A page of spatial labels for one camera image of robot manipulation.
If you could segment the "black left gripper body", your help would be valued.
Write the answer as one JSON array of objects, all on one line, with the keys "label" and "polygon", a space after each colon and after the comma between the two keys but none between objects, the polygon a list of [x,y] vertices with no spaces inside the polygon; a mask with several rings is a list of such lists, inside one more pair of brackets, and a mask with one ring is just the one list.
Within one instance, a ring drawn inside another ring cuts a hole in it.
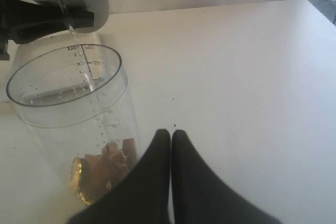
[{"label": "black left gripper body", "polygon": [[9,41],[8,9],[10,0],[1,0],[1,60],[10,60],[7,52]]}]

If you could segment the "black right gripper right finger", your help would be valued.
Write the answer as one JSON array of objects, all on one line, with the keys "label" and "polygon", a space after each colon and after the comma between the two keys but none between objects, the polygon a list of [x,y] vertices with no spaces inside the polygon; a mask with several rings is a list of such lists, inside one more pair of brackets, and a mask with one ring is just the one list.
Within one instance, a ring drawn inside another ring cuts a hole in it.
[{"label": "black right gripper right finger", "polygon": [[280,222],[226,185],[183,130],[172,136],[171,176],[175,223]]}]

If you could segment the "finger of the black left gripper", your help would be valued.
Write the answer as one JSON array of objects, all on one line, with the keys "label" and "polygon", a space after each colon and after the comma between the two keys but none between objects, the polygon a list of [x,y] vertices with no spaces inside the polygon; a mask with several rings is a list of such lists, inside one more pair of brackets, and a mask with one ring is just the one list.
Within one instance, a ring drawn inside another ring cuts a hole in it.
[{"label": "finger of the black left gripper", "polygon": [[16,44],[27,44],[41,37],[72,28],[91,28],[94,13],[72,9],[63,13],[60,7],[43,6],[21,0],[7,2],[7,38]]}]

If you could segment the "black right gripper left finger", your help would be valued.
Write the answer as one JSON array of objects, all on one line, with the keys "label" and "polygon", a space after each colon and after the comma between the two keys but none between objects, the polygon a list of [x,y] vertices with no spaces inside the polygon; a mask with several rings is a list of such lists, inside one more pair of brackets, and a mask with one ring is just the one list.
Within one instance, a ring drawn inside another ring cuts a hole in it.
[{"label": "black right gripper left finger", "polygon": [[159,129],[126,178],[68,223],[169,223],[170,159],[170,134]]}]

